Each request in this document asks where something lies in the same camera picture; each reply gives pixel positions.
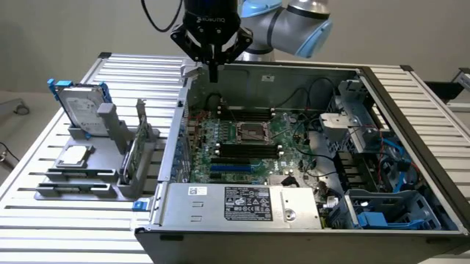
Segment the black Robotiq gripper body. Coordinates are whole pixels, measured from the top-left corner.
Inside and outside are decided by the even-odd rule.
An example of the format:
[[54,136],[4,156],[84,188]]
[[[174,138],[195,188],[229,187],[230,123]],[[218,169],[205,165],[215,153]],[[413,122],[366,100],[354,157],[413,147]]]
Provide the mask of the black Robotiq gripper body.
[[[218,40],[230,37],[241,27],[241,16],[237,1],[183,1],[185,13],[182,24],[189,30],[189,36],[201,45],[210,45],[215,53]],[[223,49],[234,43],[231,37]]]

